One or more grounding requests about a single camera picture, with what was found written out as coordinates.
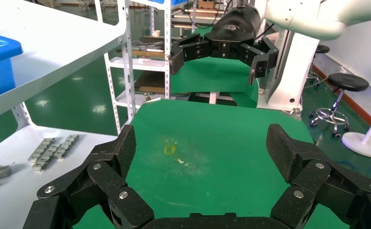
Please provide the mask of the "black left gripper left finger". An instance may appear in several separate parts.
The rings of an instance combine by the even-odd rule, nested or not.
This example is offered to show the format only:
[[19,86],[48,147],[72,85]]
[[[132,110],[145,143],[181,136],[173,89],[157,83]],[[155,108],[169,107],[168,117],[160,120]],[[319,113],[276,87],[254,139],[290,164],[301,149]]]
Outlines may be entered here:
[[154,219],[152,208],[126,182],[136,151],[135,130],[96,145],[77,168],[43,185],[23,224],[25,229],[71,229],[99,206],[117,229],[140,229]]

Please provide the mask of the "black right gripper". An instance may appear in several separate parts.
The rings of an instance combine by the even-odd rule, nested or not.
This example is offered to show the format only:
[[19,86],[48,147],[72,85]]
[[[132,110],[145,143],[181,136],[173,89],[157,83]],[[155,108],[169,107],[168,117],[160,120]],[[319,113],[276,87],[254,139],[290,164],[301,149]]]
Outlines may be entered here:
[[268,37],[254,43],[260,26],[261,18],[254,6],[232,8],[204,37],[195,33],[172,42],[170,74],[177,74],[187,61],[208,56],[239,59],[250,67],[248,83],[252,85],[276,66],[279,53]]

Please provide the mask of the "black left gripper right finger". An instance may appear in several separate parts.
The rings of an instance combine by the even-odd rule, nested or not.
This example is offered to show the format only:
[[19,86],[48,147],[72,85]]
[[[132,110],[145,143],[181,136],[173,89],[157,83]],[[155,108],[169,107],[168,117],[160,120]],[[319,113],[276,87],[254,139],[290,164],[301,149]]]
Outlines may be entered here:
[[315,144],[268,127],[267,152],[289,187],[270,216],[291,229],[305,227],[318,205],[352,229],[371,229],[371,179],[340,166]]

